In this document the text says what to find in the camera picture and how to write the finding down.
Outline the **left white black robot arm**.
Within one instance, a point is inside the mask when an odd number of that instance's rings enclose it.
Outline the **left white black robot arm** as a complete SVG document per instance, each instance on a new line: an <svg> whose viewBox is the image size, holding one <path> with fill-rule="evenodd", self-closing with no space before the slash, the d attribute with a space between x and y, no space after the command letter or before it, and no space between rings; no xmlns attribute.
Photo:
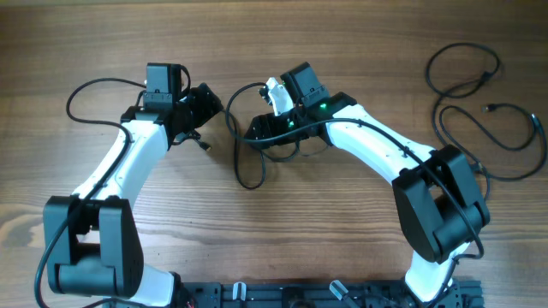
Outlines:
<svg viewBox="0 0 548 308"><path fill-rule="evenodd" d="M43 211L45 251L34 297L45 306L41 283L53 293L97 296L100 305L193 307L181 277L147 265L133 207L155 165L174 145L223 108L209 86L191 85L186 67L149 63L136 104L113 122L118 136L88 179L68 196L52 196Z"/></svg>

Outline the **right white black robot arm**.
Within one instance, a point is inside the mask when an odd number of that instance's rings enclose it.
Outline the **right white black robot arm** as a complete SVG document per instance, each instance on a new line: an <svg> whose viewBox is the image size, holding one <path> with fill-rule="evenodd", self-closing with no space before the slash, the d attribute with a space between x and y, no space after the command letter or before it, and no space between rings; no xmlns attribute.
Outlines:
<svg viewBox="0 0 548 308"><path fill-rule="evenodd" d="M458 261L491 220L463 152L453 145L436 150L386 127L348 94L330 94L308 62L257 87L273 111L253 118L246 142L264 150L319 137L382 176L414 250L404 283L422 305L439 303Z"/></svg>

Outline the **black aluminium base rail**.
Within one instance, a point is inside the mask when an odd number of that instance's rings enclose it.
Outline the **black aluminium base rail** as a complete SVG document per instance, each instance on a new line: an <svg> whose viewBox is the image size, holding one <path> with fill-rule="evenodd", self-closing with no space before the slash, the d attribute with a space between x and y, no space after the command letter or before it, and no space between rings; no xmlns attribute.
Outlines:
<svg viewBox="0 0 548 308"><path fill-rule="evenodd" d="M390 308L428 307L402 280L331 284L234 284L193 282L183 285L183 308Z"/></svg>

